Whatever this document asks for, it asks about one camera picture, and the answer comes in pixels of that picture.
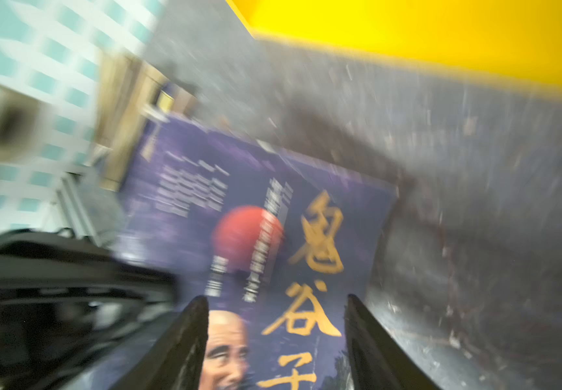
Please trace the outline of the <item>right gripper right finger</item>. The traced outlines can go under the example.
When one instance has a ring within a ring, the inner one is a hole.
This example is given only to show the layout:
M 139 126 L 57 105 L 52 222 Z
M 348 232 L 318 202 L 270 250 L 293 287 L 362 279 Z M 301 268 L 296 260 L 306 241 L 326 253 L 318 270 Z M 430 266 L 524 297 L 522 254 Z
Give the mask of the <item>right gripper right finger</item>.
M 348 296 L 344 331 L 356 389 L 438 390 L 440 387 L 396 343 L 354 294 Z

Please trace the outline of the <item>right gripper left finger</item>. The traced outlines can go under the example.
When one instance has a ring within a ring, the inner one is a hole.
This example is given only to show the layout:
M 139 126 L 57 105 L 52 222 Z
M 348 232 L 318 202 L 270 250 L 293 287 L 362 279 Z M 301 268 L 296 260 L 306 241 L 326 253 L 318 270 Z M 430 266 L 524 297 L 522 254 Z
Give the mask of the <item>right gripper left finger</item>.
M 177 315 L 151 349 L 111 388 L 197 389 L 205 359 L 209 302 L 197 296 Z

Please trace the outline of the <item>purple old man book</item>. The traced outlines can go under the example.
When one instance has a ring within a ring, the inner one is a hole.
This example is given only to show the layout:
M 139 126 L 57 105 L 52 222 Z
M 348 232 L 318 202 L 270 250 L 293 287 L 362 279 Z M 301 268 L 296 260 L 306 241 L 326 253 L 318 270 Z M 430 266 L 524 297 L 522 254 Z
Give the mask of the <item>purple old man book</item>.
M 148 123 L 121 188 L 74 192 L 115 257 L 206 296 L 200 389 L 349 389 L 350 294 L 367 290 L 396 187 L 172 118 Z

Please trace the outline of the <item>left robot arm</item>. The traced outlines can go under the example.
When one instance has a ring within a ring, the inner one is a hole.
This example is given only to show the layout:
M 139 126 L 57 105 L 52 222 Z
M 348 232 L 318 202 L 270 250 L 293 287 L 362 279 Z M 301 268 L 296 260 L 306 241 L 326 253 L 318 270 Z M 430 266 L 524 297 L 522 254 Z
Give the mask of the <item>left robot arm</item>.
M 0 389 L 59 389 L 163 315 L 173 274 L 88 239 L 0 234 Z

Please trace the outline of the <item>navy book rightmost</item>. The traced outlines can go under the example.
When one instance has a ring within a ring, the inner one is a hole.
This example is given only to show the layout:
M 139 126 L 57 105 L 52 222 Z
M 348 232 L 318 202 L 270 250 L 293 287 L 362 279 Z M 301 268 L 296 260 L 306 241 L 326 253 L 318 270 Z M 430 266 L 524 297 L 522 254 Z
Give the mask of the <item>navy book rightmost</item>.
M 147 125 L 154 129 L 139 154 L 149 160 L 162 124 L 172 115 L 190 116 L 197 99 L 192 88 L 127 51 L 100 53 L 97 89 L 97 124 L 87 163 L 102 162 L 100 185 L 118 192 Z

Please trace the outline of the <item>yellow pink blue bookshelf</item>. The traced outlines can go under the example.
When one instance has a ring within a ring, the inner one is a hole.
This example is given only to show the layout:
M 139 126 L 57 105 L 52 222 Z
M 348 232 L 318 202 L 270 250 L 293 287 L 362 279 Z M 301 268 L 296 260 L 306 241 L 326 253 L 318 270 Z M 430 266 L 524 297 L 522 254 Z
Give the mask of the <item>yellow pink blue bookshelf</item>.
M 562 89 L 562 1 L 232 1 L 256 38 Z

